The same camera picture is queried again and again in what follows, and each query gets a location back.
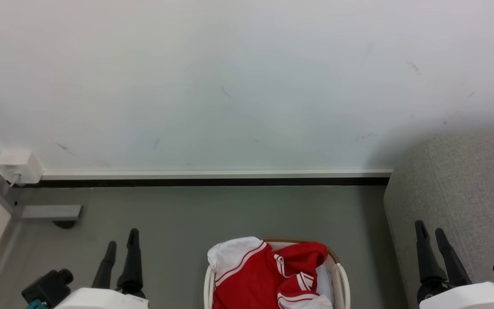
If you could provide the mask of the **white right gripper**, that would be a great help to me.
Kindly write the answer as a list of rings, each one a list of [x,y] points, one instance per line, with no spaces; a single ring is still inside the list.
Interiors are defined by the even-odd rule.
[[[472,280],[443,229],[438,227],[435,230],[435,236],[447,274],[435,258],[431,248],[431,237],[424,222],[417,220],[414,226],[417,235],[416,245],[420,278],[420,287],[417,292],[419,308],[494,309],[494,283],[472,284]],[[447,279],[449,285],[458,287],[447,290],[447,286],[444,285]]]

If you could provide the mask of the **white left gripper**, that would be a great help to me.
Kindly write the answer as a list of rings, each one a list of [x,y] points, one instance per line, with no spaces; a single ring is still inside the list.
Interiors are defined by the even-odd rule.
[[[147,309],[149,301],[146,300],[146,296],[142,291],[144,284],[138,229],[131,229],[126,248],[125,266],[117,280],[117,291],[110,290],[112,268],[115,264],[117,252],[116,242],[110,241],[91,288],[80,288],[73,291],[56,308]]]

